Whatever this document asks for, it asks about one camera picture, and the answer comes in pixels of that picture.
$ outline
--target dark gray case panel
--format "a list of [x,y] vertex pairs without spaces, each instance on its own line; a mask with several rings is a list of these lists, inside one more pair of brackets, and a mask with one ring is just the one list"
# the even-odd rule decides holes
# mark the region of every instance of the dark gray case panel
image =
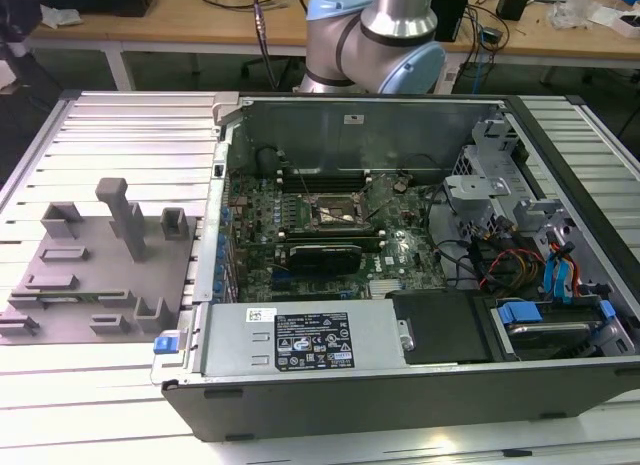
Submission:
[[576,416],[640,387],[640,367],[179,386],[162,394],[205,442]]

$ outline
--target floor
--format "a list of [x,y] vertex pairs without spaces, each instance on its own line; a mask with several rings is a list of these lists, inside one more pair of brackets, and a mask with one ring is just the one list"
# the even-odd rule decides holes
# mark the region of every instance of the floor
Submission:
[[[61,88],[114,90],[111,74],[100,52],[36,51],[36,58],[46,74]],[[268,91],[264,67],[250,68],[242,78],[240,67],[250,58],[229,55],[201,55],[202,72],[191,74],[188,55],[172,53],[138,53],[126,56],[133,70],[138,90],[243,90]],[[276,73],[284,61],[275,61]],[[479,92],[483,94],[579,95],[617,133],[631,112],[640,106],[638,86],[630,82],[631,70],[593,70],[591,83],[583,83],[583,69],[559,68],[550,85],[542,85],[542,67],[496,65]],[[289,74],[284,89],[300,83],[302,67]],[[474,72],[461,77],[455,93],[471,93]],[[46,98],[38,96],[39,87],[22,89],[11,96],[0,96],[0,185],[2,185],[47,116]],[[623,143],[640,156],[640,115],[627,128]]]

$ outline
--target power supply label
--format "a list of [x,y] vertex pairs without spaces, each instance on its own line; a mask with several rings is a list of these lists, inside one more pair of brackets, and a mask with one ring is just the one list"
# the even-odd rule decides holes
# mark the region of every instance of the power supply label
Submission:
[[281,372],[355,366],[346,313],[276,315],[276,368]]

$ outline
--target blue clip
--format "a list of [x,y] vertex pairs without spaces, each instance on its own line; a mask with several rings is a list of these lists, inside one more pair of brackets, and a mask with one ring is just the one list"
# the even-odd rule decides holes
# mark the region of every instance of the blue clip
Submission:
[[553,290],[553,296],[561,298],[564,303],[571,303],[571,298],[564,293],[564,282],[569,275],[569,264],[562,260],[558,266],[558,274],[556,275],[556,284]]
[[507,302],[498,307],[502,323],[541,322],[542,315],[535,302]]
[[153,341],[153,353],[156,355],[178,353],[178,337],[156,337]]
[[600,301],[600,310],[602,310],[602,314],[607,322],[616,316],[616,311],[609,300]]
[[544,291],[545,293],[550,293],[553,288],[553,270],[556,268],[556,264],[552,259],[547,259],[547,264],[544,267]]

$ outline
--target green circuit board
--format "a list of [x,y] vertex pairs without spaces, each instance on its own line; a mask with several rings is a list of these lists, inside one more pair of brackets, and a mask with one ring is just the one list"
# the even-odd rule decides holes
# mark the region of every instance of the green circuit board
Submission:
[[[275,180],[232,178],[228,200],[243,262],[239,267],[239,300],[255,303],[372,298],[370,284],[380,280],[395,280],[392,283],[398,283],[402,289],[445,287],[444,272],[433,260],[420,213],[429,189],[408,187],[398,193],[394,185],[400,179],[396,174],[382,174],[359,192],[307,194],[283,193]],[[286,268],[286,252],[293,245],[283,241],[283,230],[288,236],[291,232],[313,232],[327,222],[328,226],[340,225],[344,219],[335,218],[332,207],[346,207],[350,203],[357,209],[354,215],[359,214],[360,226],[376,231],[374,238],[352,237],[339,242],[362,246],[357,273],[292,277]],[[336,239],[314,239],[314,243],[333,245]]]

